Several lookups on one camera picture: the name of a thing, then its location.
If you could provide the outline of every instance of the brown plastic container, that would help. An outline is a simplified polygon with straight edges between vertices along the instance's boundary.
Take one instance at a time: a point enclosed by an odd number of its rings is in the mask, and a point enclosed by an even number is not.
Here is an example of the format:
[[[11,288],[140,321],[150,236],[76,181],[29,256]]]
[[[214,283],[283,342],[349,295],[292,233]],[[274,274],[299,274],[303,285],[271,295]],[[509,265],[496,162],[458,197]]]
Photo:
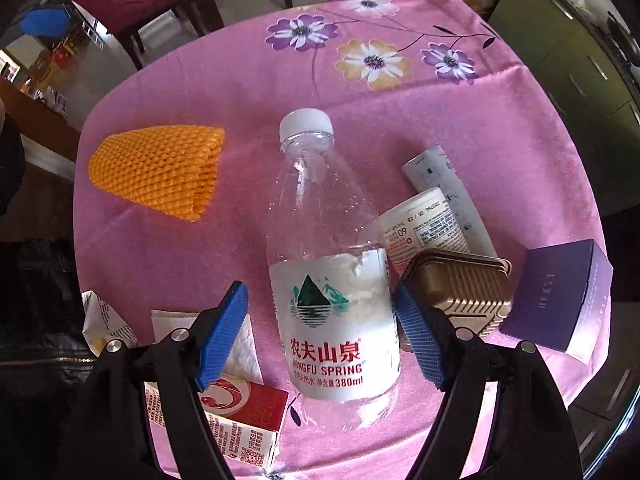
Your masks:
[[[415,300],[444,311],[456,328],[490,334],[511,311],[511,263],[478,254],[425,249],[402,275]]]

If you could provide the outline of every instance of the drawer handle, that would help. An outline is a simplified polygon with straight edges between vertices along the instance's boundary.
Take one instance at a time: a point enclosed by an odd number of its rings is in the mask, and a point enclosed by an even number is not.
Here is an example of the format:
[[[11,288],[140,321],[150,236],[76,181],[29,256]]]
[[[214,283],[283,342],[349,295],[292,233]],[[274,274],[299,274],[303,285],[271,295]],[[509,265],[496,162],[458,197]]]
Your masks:
[[[551,3],[553,3],[558,9],[560,9],[562,11],[562,13],[568,17],[570,20],[572,20],[574,17],[562,6],[560,5],[558,2],[556,2],[555,0],[551,0]]]
[[[589,60],[593,63],[594,67],[596,67],[596,70],[598,72],[600,72],[600,75],[602,76],[602,78],[604,79],[604,81],[607,81],[609,78],[607,77],[607,74],[604,73],[604,71],[600,68],[600,65],[596,63],[596,60],[593,59],[593,57],[591,56],[587,56],[589,58]]]
[[[562,107],[558,104],[558,101],[556,101],[556,98],[553,97],[553,94],[551,92],[548,93],[549,95],[549,99],[551,100],[551,102],[554,104],[554,106],[556,107],[556,109],[560,112],[563,113],[564,115],[566,115],[566,112],[564,110],[562,110]]]
[[[571,74],[569,74],[569,81],[571,81],[572,85],[575,86],[575,89],[578,91],[578,94],[584,97],[584,91],[582,90],[582,88],[578,86],[578,83],[575,82],[574,76],[572,76]]]
[[[640,126],[640,116],[638,115],[638,112],[636,111],[636,107],[633,106],[632,104],[629,105],[631,106],[631,111],[634,113],[634,117],[636,118],[636,122],[638,123],[638,126]]]

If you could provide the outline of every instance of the silver bolt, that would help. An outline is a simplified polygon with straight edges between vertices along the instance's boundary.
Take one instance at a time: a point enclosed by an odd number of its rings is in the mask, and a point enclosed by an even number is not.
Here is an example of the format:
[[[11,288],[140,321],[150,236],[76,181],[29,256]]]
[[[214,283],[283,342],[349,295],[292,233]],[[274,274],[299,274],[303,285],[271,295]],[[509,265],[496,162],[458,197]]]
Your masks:
[[[184,341],[189,337],[189,331],[186,328],[176,328],[173,332],[171,332],[171,339],[175,342]]]
[[[526,352],[527,354],[536,353],[536,346],[531,341],[523,341],[522,343],[520,343],[520,348],[522,348],[522,351]]]
[[[474,338],[474,333],[468,328],[461,326],[456,329],[456,337],[462,341],[471,341]]]
[[[121,348],[122,348],[122,341],[120,341],[119,339],[112,339],[107,343],[107,352],[114,353],[120,350]]]

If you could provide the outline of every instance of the mountain logo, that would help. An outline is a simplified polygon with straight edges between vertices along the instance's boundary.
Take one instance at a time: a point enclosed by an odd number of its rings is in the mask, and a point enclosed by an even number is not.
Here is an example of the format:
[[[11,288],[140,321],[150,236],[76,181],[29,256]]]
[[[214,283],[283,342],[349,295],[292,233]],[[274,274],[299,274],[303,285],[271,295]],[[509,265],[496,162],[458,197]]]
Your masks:
[[[292,290],[290,312],[311,328],[322,326],[329,319],[332,309],[336,314],[346,312],[347,300],[336,288],[325,283],[322,290],[307,275],[302,287]]]

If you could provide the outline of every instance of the yellow object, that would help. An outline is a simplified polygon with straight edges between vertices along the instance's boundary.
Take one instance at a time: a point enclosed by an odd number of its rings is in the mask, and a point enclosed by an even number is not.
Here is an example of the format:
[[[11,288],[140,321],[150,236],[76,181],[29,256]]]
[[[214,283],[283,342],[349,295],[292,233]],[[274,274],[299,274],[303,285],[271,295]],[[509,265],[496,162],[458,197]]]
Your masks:
[[[104,139],[89,160],[95,187],[195,222],[213,195],[222,128],[153,126]]]

